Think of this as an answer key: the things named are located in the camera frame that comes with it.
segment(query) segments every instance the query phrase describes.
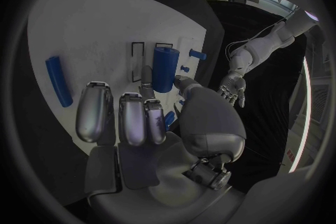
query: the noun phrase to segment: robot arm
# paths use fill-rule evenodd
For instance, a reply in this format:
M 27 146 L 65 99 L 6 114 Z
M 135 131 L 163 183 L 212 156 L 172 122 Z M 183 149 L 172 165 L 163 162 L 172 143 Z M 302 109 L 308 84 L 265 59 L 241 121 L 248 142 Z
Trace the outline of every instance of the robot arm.
M 267 60 L 275 50 L 292 44 L 295 37 L 303 34 L 315 24 L 316 21 L 300 9 L 286 22 L 281 21 L 275 24 L 267 36 L 250 40 L 235 49 L 230 54 L 230 70 L 221 81 L 218 93 L 232 105 L 239 99 L 239 105 L 243 108 L 246 83 L 242 77 Z

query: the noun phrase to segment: black curtain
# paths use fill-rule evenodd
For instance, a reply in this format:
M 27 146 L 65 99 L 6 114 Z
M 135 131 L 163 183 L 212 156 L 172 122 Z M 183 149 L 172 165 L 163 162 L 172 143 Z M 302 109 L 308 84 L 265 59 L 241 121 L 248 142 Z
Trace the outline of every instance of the black curtain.
M 208 1 L 225 30 L 209 88 L 218 90 L 229 66 L 225 47 L 233 42 L 253 37 L 262 29 L 282 17 L 256 7 L 240 3 Z M 259 37 L 271 30 L 265 30 Z M 232 47 L 233 51 L 243 43 Z M 306 48 L 306 37 L 298 36 L 295 42 L 271 54 L 244 78 L 246 103 L 235 108 L 246 129 L 246 147 L 242 156 L 226 167 L 232 172 L 229 184 L 247 192 L 255 183 L 276 176 L 287 142 L 289 100 L 301 72 Z

